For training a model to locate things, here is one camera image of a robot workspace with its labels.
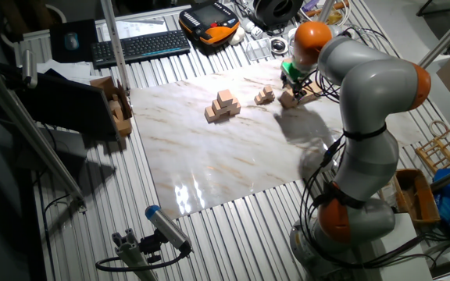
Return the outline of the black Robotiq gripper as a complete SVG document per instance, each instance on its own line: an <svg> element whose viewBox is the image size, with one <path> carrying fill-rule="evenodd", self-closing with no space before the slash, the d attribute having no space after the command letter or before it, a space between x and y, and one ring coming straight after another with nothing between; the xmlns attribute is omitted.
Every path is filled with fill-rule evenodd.
<svg viewBox="0 0 450 281"><path fill-rule="evenodd" d="M284 79L284 96L289 97L289 91L291 91L293 94L297 94L298 98L302 98L304 94L307 94L307 91L305 90L305 85L303 82L299 81L291 81L288 78Z"/></svg>

